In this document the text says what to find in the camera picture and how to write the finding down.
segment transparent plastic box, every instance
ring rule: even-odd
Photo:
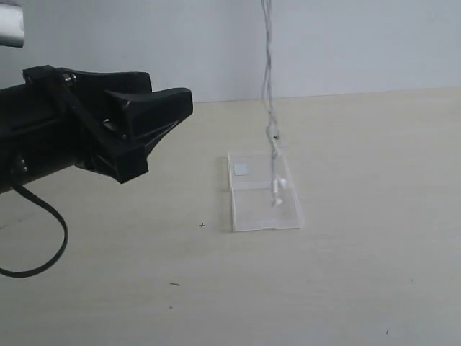
[[[275,172],[287,181],[287,186],[279,189],[283,203],[275,206],[269,153],[229,153],[228,162],[234,231],[298,229],[304,225],[303,211],[283,154],[276,159]]]

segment hanging wire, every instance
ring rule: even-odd
[[[264,81],[262,85],[261,98],[269,116],[269,123],[266,127],[266,134],[271,146],[272,204],[278,205],[282,202],[282,200],[278,195],[275,161],[279,156],[279,148],[277,142],[280,140],[280,131],[274,112],[274,95],[272,93],[272,0],[261,0],[261,7],[264,14],[264,24],[266,25],[266,68],[264,70]]]

